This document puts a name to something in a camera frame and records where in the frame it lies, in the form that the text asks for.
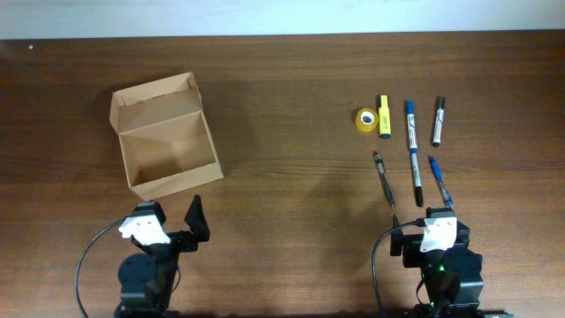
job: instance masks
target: tape roll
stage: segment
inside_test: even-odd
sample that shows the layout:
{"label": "tape roll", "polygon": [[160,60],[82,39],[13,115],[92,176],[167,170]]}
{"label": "tape roll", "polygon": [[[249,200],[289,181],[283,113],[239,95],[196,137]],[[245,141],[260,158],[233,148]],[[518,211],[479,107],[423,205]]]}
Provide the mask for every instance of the tape roll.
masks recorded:
{"label": "tape roll", "polygon": [[374,110],[362,109],[355,117],[355,125],[361,132],[372,132],[379,123],[379,116]]}

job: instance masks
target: highlighter cap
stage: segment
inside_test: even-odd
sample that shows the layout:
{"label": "highlighter cap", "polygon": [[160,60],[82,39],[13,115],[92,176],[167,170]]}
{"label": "highlighter cap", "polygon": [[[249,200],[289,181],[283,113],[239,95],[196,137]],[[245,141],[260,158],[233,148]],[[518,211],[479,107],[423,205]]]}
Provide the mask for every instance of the highlighter cap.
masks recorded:
{"label": "highlighter cap", "polygon": [[388,108],[388,97],[386,95],[379,97],[379,108],[380,107]]}

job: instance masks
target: whiteboard marker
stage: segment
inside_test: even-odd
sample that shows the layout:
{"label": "whiteboard marker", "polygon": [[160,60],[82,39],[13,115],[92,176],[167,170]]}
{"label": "whiteboard marker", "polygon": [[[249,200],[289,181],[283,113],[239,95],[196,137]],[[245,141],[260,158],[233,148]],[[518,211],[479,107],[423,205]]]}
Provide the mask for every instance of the whiteboard marker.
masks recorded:
{"label": "whiteboard marker", "polygon": [[439,147],[441,144],[441,130],[443,128],[443,114],[445,113],[445,97],[438,97],[438,111],[435,114],[435,128],[433,129],[432,145]]}

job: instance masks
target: open cardboard box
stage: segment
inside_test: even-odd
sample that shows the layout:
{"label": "open cardboard box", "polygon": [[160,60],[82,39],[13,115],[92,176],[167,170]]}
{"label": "open cardboard box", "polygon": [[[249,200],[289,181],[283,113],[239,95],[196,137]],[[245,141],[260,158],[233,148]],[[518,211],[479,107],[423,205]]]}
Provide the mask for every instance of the open cardboard box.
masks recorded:
{"label": "open cardboard box", "polygon": [[191,72],[115,92],[109,121],[142,200],[223,178]]}

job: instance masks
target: box flap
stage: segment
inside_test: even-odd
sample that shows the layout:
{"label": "box flap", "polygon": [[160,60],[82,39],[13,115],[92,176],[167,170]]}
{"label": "box flap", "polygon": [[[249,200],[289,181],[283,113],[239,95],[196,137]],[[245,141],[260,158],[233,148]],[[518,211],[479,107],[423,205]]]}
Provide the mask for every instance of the box flap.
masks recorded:
{"label": "box flap", "polygon": [[210,163],[197,169],[181,172],[141,185],[135,185],[132,186],[131,189],[142,200],[148,201],[220,178],[223,178],[220,164]]}
{"label": "box flap", "polygon": [[188,72],[115,92],[109,121],[122,133],[201,110],[196,80]]}

